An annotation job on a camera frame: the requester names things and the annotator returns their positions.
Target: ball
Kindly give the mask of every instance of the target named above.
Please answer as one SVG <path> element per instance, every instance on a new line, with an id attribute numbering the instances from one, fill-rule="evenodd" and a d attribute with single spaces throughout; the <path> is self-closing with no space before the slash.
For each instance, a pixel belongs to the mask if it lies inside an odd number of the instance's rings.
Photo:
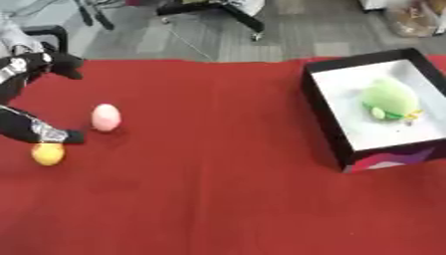
<path id="1" fill-rule="evenodd" d="M 92 124 L 99 131 L 112 131 L 120 124 L 120 113 L 112 105 L 99 105 L 92 113 Z"/>
<path id="2" fill-rule="evenodd" d="M 34 145 L 32 155 L 38 163 L 51 166 L 64 158 L 65 151 L 64 146 L 60 143 L 38 143 Z"/>

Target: floor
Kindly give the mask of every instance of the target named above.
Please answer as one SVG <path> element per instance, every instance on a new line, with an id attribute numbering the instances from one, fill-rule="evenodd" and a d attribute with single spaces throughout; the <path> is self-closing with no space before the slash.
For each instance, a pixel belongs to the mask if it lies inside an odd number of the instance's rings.
<path id="1" fill-rule="evenodd" d="M 89 59 L 185 59 L 205 62 L 277 62 L 311 56 L 348 56 L 414 47 L 445 54 L 446 36 L 400 38 L 382 13 L 364 14 L 357 0 L 267 0 L 258 18 L 267 32 L 260 42 L 251 31 L 219 12 L 177 15 L 164 25 L 154 14 L 158 0 L 143 7 L 107 9 L 114 31 L 85 26 L 74 0 L 60 0 L 28 17 L 23 25 L 60 24 L 70 33 L 73 54 Z M 3 0 L 4 9 L 19 8 Z"/>

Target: green frog toy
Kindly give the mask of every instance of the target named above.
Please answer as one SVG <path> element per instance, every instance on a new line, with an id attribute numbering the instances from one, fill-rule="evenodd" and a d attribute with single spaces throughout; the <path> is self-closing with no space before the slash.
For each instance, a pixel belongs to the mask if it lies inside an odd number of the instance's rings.
<path id="1" fill-rule="evenodd" d="M 361 94 L 361 101 L 378 120 L 416 120 L 421 114 L 415 92 L 392 78 L 375 80 Z"/>

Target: cable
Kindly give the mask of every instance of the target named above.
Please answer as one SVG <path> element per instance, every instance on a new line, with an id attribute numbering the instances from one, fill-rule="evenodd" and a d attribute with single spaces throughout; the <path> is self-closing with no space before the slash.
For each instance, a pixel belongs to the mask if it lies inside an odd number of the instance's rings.
<path id="1" fill-rule="evenodd" d="M 200 54 L 201 56 L 205 57 L 206 59 L 210 60 L 211 62 L 215 62 L 214 59 L 212 59 L 209 55 L 207 55 L 206 53 L 200 51 L 198 48 L 196 48 L 195 46 L 193 46 L 191 43 L 187 42 L 184 38 L 180 37 L 177 33 L 173 32 L 173 30 L 169 29 L 169 32 L 174 35 L 176 38 L 178 38 L 179 40 L 181 40 L 184 44 L 186 44 L 187 46 L 189 46 L 190 48 L 192 48 L 194 51 L 196 51 L 198 54 Z"/>
<path id="2" fill-rule="evenodd" d="M 45 8 L 49 7 L 50 5 L 52 5 L 52 4 L 54 4 L 54 3 L 58 2 L 58 1 L 60 1 L 60 0 L 51 0 L 51 1 L 47 2 L 46 4 L 44 4 L 42 7 L 38 8 L 38 9 L 35 10 L 35 11 L 32 11 L 32 12 L 30 12 L 30 13 L 26 13 L 26 14 L 20 14 L 20 12 L 25 11 L 25 10 L 31 8 L 33 5 L 35 5 L 35 4 L 39 3 L 39 2 L 41 2 L 41 1 L 37 0 L 37 1 L 35 1 L 34 3 L 29 4 L 28 6 L 22 7 L 22 8 L 20 8 L 20 9 L 16 10 L 16 11 L 13 11 L 13 12 L 11 12 L 11 13 L 7 13 L 7 14 L 8 14 L 10 17 L 12 17 L 12 18 L 13 18 L 13 17 L 28 17 L 28 16 L 31 16 L 31 15 L 34 15 L 34 14 L 37 14 L 37 13 L 43 11 Z"/>

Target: black box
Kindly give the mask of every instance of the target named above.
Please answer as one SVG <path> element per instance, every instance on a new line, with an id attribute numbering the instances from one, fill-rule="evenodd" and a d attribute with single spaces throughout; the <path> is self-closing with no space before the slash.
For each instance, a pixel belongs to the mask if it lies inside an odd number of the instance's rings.
<path id="1" fill-rule="evenodd" d="M 415 92 L 423 111 L 419 120 L 371 117 L 358 97 L 383 76 Z M 343 172 L 446 157 L 446 80 L 415 49 L 309 63 L 303 90 Z"/>

